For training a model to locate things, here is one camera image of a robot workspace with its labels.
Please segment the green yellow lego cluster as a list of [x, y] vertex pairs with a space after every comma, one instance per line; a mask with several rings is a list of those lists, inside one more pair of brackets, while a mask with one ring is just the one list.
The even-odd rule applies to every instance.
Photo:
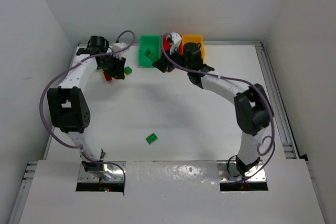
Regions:
[[132, 71], [133, 71], [132, 68], [129, 67], [129, 66], [124, 68], [124, 74], [127, 75], [127, 76], [130, 75], [132, 73]]

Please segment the lego brick tower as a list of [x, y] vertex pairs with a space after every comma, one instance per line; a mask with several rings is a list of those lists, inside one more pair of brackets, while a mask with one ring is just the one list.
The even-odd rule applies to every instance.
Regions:
[[113, 80], [113, 78], [110, 75], [108, 75], [105, 71], [103, 71], [103, 75], [104, 75], [104, 78], [107, 82]]

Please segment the green lego brick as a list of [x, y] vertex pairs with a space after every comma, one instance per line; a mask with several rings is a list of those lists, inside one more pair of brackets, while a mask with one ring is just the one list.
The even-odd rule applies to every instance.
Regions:
[[154, 143], [155, 141], [158, 140], [158, 137], [155, 133], [150, 134], [149, 136], [146, 137], [146, 142], [151, 145], [152, 143]]
[[152, 51], [149, 49], [145, 51], [144, 55], [149, 58], [152, 62], [155, 62], [157, 60], [156, 54], [154, 54]]

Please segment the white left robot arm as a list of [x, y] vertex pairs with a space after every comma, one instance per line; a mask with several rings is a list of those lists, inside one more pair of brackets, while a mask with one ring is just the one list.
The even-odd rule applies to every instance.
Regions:
[[86, 172], [107, 180], [111, 170], [104, 164], [105, 153], [93, 140], [87, 140], [85, 129], [91, 114], [83, 91], [95, 70], [102, 70], [112, 79], [125, 78], [125, 58], [122, 56], [126, 44], [117, 41], [109, 44], [101, 36], [91, 36], [85, 48], [79, 48], [70, 70], [63, 82], [46, 92], [49, 113], [54, 127], [65, 133], [79, 150]]

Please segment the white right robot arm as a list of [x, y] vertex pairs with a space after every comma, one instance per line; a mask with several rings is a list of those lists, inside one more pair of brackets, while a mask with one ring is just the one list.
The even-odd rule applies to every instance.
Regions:
[[186, 43], [182, 54], [178, 46], [170, 44], [166, 50], [164, 42], [161, 42], [161, 57], [153, 66], [163, 73], [175, 68], [185, 71], [193, 85], [219, 95], [234, 106], [241, 129], [240, 148], [235, 158], [240, 176], [255, 167], [260, 158], [270, 151], [270, 147], [262, 151], [261, 146], [267, 139], [265, 129], [274, 126], [274, 113], [260, 84], [220, 75], [204, 63], [201, 44], [194, 42]]

